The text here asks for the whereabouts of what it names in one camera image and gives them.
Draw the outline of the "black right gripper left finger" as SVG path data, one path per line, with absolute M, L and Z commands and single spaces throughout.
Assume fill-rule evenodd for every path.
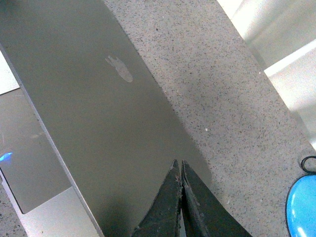
M 177 160 L 172 162 L 159 191 L 133 237 L 178 237 L 181 219 L 181 176 Z

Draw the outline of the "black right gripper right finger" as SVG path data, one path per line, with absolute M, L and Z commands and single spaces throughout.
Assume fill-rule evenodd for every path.
M 182 213 L 188 237 L 249 237 L 189 164 L 182 161 Z

